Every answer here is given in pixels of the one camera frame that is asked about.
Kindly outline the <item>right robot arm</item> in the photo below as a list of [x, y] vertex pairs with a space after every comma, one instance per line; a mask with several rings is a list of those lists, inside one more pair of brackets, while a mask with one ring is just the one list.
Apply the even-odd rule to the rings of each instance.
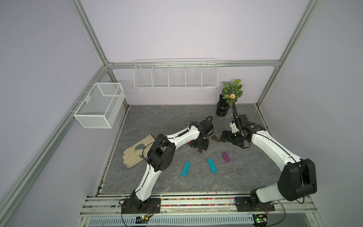
[[310, 159], [302, 159], [293, 154], [260, 124], [250, 122], [246, 115], [238, 115], [233, 107], [233, 120], [230, 130], [223, 131], [221, 142], [229, 142], [242, 149], [251, 144], [259, 147], [274, 161], [281, 171], [279, 180], [271, 185], [250, 192], [249, 206], [256, 210], [259, 205], [267, 205], [273, 201], [296, 201], [317, 192], [315, 163]]

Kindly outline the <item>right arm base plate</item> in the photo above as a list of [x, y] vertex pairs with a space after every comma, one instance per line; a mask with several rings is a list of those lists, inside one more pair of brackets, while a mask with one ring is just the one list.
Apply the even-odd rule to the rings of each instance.
[[265, 212], [275, 211], [272, 202], [262, 203], [254, 196], [251, 197], [235, 197], [233, 201], [238, 212]]

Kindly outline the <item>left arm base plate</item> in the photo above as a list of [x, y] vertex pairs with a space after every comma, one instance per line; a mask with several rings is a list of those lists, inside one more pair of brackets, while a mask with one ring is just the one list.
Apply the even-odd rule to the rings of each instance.
[[123, 214], [160, 213], [161, 199], [149, 198], [146, 201], [124, 199], [119, 202]]

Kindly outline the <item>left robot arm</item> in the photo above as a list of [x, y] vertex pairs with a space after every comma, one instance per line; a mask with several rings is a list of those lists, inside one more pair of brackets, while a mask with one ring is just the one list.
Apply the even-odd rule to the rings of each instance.
[[175, 134], [159, 134], [150, 144], [147, 152], [147, 167], [139, 186], [132, 192], [130, 200], [137, 209], [147, 204], [153, 187], [162, 173], [172, 163], [175, 151], [189, 143], [191, 148], [207, 150], [209, 139], [214, 133], [213, 117], [208, 116], [201, 122], [190, 121], [187, 128]]

